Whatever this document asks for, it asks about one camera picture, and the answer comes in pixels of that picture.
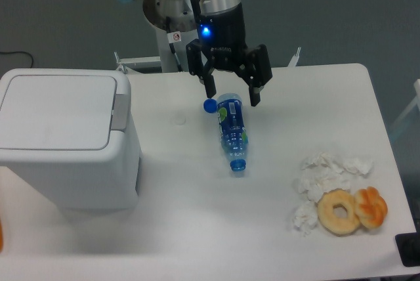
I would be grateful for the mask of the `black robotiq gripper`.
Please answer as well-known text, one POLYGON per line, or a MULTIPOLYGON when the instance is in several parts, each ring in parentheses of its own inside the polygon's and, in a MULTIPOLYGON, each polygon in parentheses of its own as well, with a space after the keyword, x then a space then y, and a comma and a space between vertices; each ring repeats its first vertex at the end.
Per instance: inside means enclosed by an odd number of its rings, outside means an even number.
POLYGON ((199 77, 207 98, 213 98, 217 92, 214 68, 234 72, 248 85, 251 106, 258 105, 261 91, 272 79, 272 68, 265 45, 248 48, 245 43, 242 4, 213 13, 202 12, 200 0, 191 4, 198 38, 186 46, 189 73, 199 77))

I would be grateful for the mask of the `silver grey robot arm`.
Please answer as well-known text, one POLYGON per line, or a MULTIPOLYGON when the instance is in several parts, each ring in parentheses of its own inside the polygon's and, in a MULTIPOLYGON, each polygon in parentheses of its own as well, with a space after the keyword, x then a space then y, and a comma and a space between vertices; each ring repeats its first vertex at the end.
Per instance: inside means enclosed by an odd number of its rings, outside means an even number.
POLYGON ((265 45, 248 47, 242 0, 143 0, 148 23, 156 31, 162 72, 189 72, 216 93, 214 70, 233 72, 249 87, 252 106, 271 80, 265 45))

